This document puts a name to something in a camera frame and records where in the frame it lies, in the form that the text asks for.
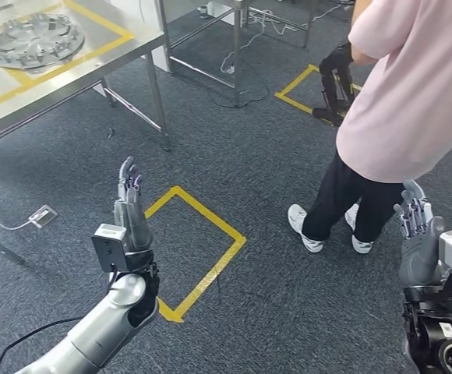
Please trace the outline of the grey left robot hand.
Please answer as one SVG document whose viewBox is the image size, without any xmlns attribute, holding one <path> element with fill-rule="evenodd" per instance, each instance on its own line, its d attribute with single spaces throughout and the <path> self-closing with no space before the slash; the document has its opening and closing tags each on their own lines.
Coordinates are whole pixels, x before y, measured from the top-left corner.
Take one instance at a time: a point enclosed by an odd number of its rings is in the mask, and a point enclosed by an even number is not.
<svg viewBox="0 0 452 374">
<path fill-rule="evenodd" d="M 126 158 L 119 171 L 114 220 L 116 226 L 126 229 L 129 238 L 129 252 L 150 251 L 153 241 L 153 233 L 142 208 L 141 182 L 142 176 L 133 157 Z"/>
</svg>

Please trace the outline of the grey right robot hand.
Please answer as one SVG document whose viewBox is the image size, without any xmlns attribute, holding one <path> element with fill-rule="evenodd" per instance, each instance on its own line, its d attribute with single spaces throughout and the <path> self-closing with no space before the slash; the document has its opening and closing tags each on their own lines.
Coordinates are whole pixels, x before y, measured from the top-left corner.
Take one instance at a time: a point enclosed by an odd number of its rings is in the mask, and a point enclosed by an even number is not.
<svg viewBox="0 0 452 374">
<path fill-rule="evenodd" d="M 445 221 L 433 214 L 432 205 L 417 182 L 407 180 L 403 186 L 404 204 L 394 206 L 403 236 L 400 282 L 404 288 L 439 284 L 439 238 Z"/>
</svg>

